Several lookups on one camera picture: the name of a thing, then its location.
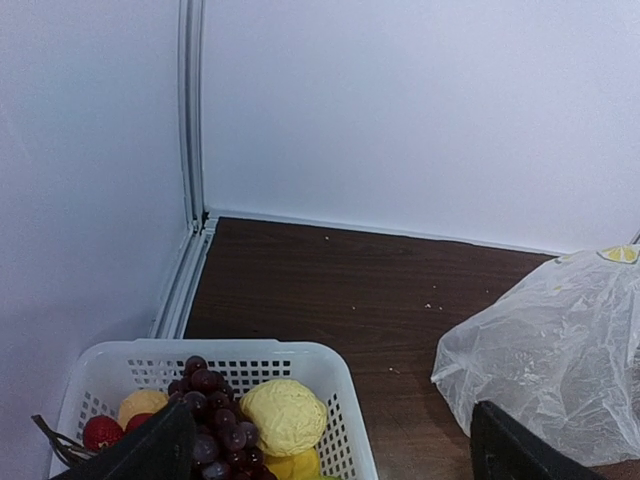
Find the red fruit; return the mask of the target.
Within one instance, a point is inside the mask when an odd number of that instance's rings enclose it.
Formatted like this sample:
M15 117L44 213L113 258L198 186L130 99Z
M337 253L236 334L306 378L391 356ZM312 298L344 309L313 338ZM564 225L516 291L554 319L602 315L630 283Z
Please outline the red fruit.
M39 414L32 415L31 420L48 439L54 456L63 464L73 466L93 458L108 447L114 446L127 433L142 425L152 416L152 413L135 415L125 428L122 428L108 416L94 416L81 427L79 441L54 431Z

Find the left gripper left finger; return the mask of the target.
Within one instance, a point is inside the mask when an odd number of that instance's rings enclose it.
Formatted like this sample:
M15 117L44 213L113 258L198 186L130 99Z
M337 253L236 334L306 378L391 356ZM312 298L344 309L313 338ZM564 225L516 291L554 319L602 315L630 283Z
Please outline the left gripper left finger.
M196 424L182 400L159 412L112 447L58 474L58 480L189 479Z

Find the pale fruit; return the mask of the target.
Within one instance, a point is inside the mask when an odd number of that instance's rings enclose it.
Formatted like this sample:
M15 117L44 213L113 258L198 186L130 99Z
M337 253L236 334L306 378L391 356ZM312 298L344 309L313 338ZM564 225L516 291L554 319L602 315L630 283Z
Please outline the pale fruit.
M239 402L256 425L259 447L272 457L289 457L315 447L328 424L328 409L316 394L292 379L273 379L252 388Z

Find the yellow green fruit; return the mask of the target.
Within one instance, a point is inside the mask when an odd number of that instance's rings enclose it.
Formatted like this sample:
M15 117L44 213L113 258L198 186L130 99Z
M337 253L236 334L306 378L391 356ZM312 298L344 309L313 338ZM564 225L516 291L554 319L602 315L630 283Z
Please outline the yellow green fruit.
M315 448L287 457L267 455L264 463L278 480L307 480L321 476L320 459Z

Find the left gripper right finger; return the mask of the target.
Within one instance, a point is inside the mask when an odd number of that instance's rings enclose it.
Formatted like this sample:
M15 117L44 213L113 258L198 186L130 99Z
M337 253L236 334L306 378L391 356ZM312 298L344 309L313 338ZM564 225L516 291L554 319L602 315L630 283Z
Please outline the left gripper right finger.
M481 480L597 480L602 476L552 448L490 401L474 406L473 477Z

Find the dark purple grape bunch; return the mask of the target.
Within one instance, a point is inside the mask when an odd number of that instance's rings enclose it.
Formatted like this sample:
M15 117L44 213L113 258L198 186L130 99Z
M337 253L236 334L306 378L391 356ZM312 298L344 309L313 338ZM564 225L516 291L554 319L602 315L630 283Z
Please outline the dark purple grape bunch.
M192 479L273 479L258 447L259 431L240 410L235 392L222 373L201 356L189 357L181 378L169 384L171 401L189 408L196 437Z

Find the clear plastic bag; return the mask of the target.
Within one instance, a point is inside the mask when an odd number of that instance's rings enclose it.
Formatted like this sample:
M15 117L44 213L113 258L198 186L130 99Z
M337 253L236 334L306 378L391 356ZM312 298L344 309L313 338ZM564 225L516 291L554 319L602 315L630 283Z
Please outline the clear plastic bag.
M431 380L458 425L491 401L593 467L639 456L639 248L548 260L446 332Z

